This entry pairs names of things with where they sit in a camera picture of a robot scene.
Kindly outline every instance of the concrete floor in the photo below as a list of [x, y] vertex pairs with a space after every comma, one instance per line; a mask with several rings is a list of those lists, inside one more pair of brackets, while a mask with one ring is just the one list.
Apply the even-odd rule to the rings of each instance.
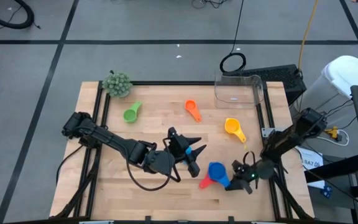
[[[336, 57], [358, 58], [358, 3], [342, 1], [351, 15], [340, 0], [319, 2], [308, 39], [322, 41], [305, 47], [306, 86]], [[219, 9], [194, 9], [191, 0], [26, 2], [42, 29], [0, 30], [0, 223], [48, 217], [65, 148], [60, 130], [75, 108], [82, 81], [101, 80], [110, 70], [125, 71], [133, 80], [213, 80], [231, 50], [221, 40], [233, 39], [241, 5], [239, 0]], [[236, 46], [247, 57], [246, 68], [297, 63], [312, 7], [310, 0], [245, 0], [237, 39], [261, 40]], [[8, 20], [17, 8], [14, 1], [0, 0], [0, 18]], [[20, 10], [12, 21], [24, 19]], [[159, 44], [162, 40], [172, 41]], [[329, 45], [324, 40], [340, 41]], [[237, 63], [231, 60], [227, 69]], [[346, 131], [351, 136], [347, 147], [318, 139], [310, 144], [323, 154], [354, 156], [357, 121]], [[313, 206], [322, 220], [352, 221], [348, 209]]]

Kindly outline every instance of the wooden table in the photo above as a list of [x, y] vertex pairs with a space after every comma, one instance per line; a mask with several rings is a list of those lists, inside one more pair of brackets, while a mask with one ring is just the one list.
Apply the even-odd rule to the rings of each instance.
[[[286, 128], [291, 125], [291, 116], [282, 83], [267, 83], [276, 127]], [[97, 82], [83, 82], [78, 97], [76, 111], [89, 114], [93, 112], [97, 91]], [[101, 121], [104, 96], [99, 109], [98, 123]], [[194, 99], [203, 117], [196, 123], [184, 109], [187, 99]], [[125, 109], [135, 101], [143, 105], [136, 123], [127, 124], [122, 118]], [[262, 103], [264, 120], [265, 104]], [[186, 137], [202, 137], [194, 147], [207, 144], [207, 148], [197, 158], [201, 172], [197, 178], [191, 178], [186, 167], [178, 164], [182, 181], [170, 181], [162, 190], [146, 192], [138, 188], [129, 178], [125, 160], [120, 153], [103, 146], [96, 187], [93, 220], [144, 220], [150, 215], [152, 220], [227, 220], [233, 216], [236, 221], [272, 221], [274, 220], [269, 184], [259, 181], [256, 190], [249, 195], [245, 190], [227, 192], [222, 185], [211, 185], [204, 190], [198, 188], [201, 179], [206, 175], [211, 161], [225, 164], [229, 178], [232, 177], [231, 163], [241, 160], [246, 150], [243, 143], [234, 135], [224, 130], [227, 117], [241, 122], [242, 130], [247, 137], [246, 146], [259, 155], [262, 141], [256, 109], [218, 109], [214, 106], [214, 86], [134, 86], [131, 94], [124, 99], [114, 98], [110, 102], [107, 126], [109, 130], [124, 137], [156, 142], [162, 149], [162, 139], [167, 136], [169, 127], [175, 127], [179, 134]], [[78, 140], [68, 141], [65, 157], [78, 147]], [[81, 150], [66, 161], [60, 173], [55, 197], [50, 214], [56, 215], [71, 199], [77, 190], [85, 150]], [[283, 157], [283, 165], [289, 172], [287, 185], [296, 201], [311, 215], [313, 209], [306, 185], [305, 175], [296, 151], [288, 151]], [[165, 180], [164, 175], [148, 174], [131, 166], [134, 177], [147, 187], [156, 187]], [[278, 190], [280, 210], [285, 216], [282, 196]], [[85, 214], [85, 205], [81, 214]]]

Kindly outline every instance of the measuring cup handle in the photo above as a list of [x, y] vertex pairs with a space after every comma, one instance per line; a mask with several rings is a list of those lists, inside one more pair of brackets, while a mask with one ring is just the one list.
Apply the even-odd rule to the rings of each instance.
[[227, 177], [227, 175], [225, 174], [224, 177], [222, 179], [219, 180], [219, 183], [221, 183], [223, 185], [223, 187], [228, 187], [230, 185], [230, 180]]
[[139, 107], [142, 105], [141, 102], [136, 102], [131, 106], [131, 110], [137, 111], [137, 109], [139, 109]]
[[191, 115], [194, 117], [194, 119], [197, 121], [197, 122], [200, 122], [202, 120], [201, 118], [201, 115], [200, 115], [200, 112], [198, 111], [197, 108], [194, 108], [192, 110], [188, 110]]
[[216, 183], [216, 181], [214, 181], [211, 178], [209, 178], [208, 174], [206, 174], [206, 177], [200, 182], [198, 187], [200, 189], [204, 189], [204, 188], [208, 187], [209, 185], [211, 185], [213, 183]]
[[242, 130], [237, 130], [235, 133], [234, 133], [242, 142], [245, 142], [247, 139], [246, 139], [246, 136], [244, 135], [244, 133], [242, 132]]

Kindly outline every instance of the clear plastic container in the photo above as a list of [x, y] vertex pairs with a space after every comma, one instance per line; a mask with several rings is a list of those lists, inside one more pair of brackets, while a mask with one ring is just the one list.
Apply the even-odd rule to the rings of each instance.
[[215, 75], [215, 107], [255, 108], [264, 100], [262, 80], [257, 75], [233, 77]]

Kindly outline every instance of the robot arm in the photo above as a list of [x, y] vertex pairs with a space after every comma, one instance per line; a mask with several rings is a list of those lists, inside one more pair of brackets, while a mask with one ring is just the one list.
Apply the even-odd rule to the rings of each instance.
[[175, 128], [168, 130], [168, 137], [163, 139], [165, 149], [157, 151], [157, 144], [134, 139], [124, 139], [117, 134], [96, 125], [88, 113], [73, 113], [63, 127], [62, 134], [68, 138], [80, 138], [80, 144], [96, 147], [105, 144], [121, 153], [129, 164], [143, 169], [145, 172], [168, 175], [176, 163], [186, 161], [192, 177], [197, 177], [200, 168], [196, 163], [197, 156], [206, 147], [201, 146], [194, 151], [190, 145], [201, 138], [186, 138], [178, 135]]
[[248, 165], [245, 163], [244, 156], [242, 163], [239, 161], [232, 163], [234, 175], [226, 190], [246, 189], [251, 194], [250, 182], [255, 180], [257, 188], [259, 178], [273, 177], [281, 155], [300, 145], [304, 140], [320, 135], [326, 125], [325, 114], [320, 114], [311, 108], [303, 110], [289, 128], [284, 131], [272, 131], [269, 134], [260, 153], [260, 160], [255, 162], [254, 159], [254, 163]]

